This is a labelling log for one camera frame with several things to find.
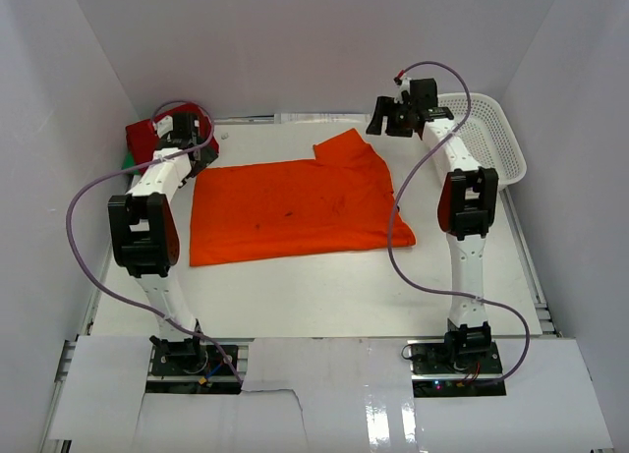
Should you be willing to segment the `orange t shirt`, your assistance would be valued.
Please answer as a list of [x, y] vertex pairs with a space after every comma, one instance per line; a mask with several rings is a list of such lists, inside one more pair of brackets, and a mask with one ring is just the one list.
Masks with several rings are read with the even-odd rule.
[[192, 267], [416, 244], [389, 169], [350, 129], [310, 159], [208, 168], [195, 181]]

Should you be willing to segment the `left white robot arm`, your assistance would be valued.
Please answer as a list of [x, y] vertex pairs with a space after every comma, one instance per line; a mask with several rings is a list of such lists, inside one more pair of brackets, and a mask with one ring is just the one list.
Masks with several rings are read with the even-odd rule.
[[171, 201], [216, 157], [210, 145], [201, 146], [211, 137], [211, 123], [202, 113], [183, 111], [162, 116], [152, 127], [157, 135], [154, 163], [126, 194], [107, 205], [113, 254], [157, 311], [159, 332], [150, 338], [155, 349], [184, 372], [196, 373], [205, 367], [208, 351], [192, 335], [200, 324], [174, 271], [181, 245]]

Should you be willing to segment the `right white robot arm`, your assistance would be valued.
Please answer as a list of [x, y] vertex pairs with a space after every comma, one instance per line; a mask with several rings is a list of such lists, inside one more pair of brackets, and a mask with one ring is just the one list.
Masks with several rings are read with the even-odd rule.
[[395, 83], [398, 96], [376, 100], [367, 133], [401, 138], [418, 134], [432, 152], [442, 180], [437, 221], [450, 251], [454, 295], [444, 341], [424, 352], [427, 359], [464, 373], [491, 346], [483, 303], [483, 256], [495, 218], [498, 174], [482, 166], [459, 137], [453, 113], [438, 104], [434, 79], [401, 76]]

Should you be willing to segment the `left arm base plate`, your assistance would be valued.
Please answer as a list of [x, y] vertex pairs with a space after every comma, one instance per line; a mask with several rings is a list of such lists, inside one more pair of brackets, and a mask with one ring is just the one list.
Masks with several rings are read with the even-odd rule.
[[248, 349], [245, 345], [222, 345], [225, 356], [213, 344], [198, 339], [181, 342], [150, 337], [153, 345], [145, 392], [149, 394], [238, 395], [241, 378], [247, 369]]

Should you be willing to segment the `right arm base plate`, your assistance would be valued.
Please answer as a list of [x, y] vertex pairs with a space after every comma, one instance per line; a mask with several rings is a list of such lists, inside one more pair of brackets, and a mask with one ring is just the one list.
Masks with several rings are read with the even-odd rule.
[[503, 367], [487, 323], [450, 327], [441, 341], [406, 344], [417, 399], [503, 397]]

